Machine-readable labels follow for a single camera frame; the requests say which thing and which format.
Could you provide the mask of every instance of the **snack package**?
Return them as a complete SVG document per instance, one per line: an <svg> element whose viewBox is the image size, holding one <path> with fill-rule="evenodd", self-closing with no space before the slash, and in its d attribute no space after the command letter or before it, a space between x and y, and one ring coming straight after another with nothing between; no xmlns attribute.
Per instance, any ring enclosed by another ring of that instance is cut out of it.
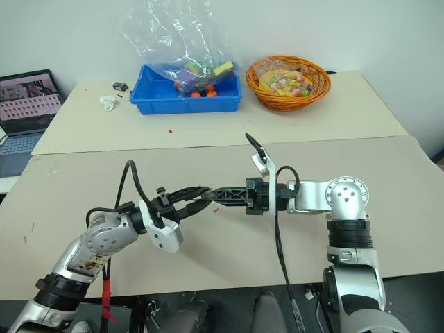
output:
<svg viewBox="0 0 444 333"><path fill-rule="evenodd" d="M259 86L280 96L306 97L313 94L310 79L298 69L292 69L281 60L268 60L255 68Z"/></svg>
<svg viewBox="0 0 444 333"><path fill-rule="evenodd" d="M153 71L181 92L199 92L234 75L234 63L210 3L132 0L119 30Z"/></svg>

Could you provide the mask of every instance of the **orange basket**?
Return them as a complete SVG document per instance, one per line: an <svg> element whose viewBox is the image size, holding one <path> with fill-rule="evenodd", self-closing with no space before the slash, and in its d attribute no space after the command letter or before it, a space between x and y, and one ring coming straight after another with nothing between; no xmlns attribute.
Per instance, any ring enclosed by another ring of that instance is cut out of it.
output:
<svg viewBox="0 0 444 333"><path fill-rule="evenodd" d="M306 97L280 96L260 88L259 78L256 76L255 69L269 59L281 60L292 69L300 69L302 75L313 83L314 93ZM272 55L255 62L248 69L246 80L251 90L256 93L259 101L268 109L275 111L293 111L312 104L323 98L329 92L332 85L328 74L322 68L308 60L293 57L292 55Z"/></svg>

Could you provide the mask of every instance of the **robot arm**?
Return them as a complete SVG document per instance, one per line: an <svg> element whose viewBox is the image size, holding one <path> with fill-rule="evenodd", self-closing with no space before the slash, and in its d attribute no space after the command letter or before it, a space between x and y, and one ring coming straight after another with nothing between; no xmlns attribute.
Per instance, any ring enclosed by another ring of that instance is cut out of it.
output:
<svg viewBox="0 0 444 333"><path fill-rule="evenodd" d="M118 212L95 215L87 231L67 247L52 272L37 281L40 291L27 302L8 333L69 327L79 303L105 263L137 241L141 234L148 233L158 248L176 252L183 241L180 221L209 205L207 200L195 199L209 190L208 187L188 187L167 194L161 187L157 189L159 196L150 202L151 212L146 202L140 200L139 207L126 203ZM194 201L176 210L174 203L182 200Z"/></svg>
<svg viewBox="0 0 444 333"><path fill-rule="evenodd" d="M350 176L327 182L289 181L276 184L276 167L270 155L248 133L256 148L252 160L262 178L247 178L245 187L222 187L210 199L226 206L245 206L246 214L275 216L327 212L328 261L324 270L323 297L337 313L342 333L408 332L394 316L384 312L386 296L377 251L370 236L370 217L365 211L369 191L364 182Z"/></svg>

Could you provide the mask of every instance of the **red cable tie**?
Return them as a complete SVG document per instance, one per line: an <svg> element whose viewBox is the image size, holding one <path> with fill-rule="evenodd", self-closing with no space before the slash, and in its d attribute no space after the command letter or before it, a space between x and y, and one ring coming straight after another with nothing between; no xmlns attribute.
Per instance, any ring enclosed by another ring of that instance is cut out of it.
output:
<svg viewBox="0 0 444 333"><path fill-rule="evenodd" d="M110 303L111 303L111 280L107 279L103 281L102 317L111 319L112 321L117 321L115 317L111 316Z"/></svg>

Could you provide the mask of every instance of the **white wall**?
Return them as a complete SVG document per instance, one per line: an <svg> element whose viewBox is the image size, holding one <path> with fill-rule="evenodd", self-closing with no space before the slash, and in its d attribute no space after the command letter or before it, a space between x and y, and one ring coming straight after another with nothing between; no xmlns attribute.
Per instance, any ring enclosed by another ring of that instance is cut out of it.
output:
<svg viewBox="0 0 444 333"><path fill-rule="evenodd" d="M140 59L117 31L122 0L0 0L0 75L50 68L62 89L130 78ZM294 54L360 69L424 150L444 148L444 1L212 0L248 65Z"/></svg>

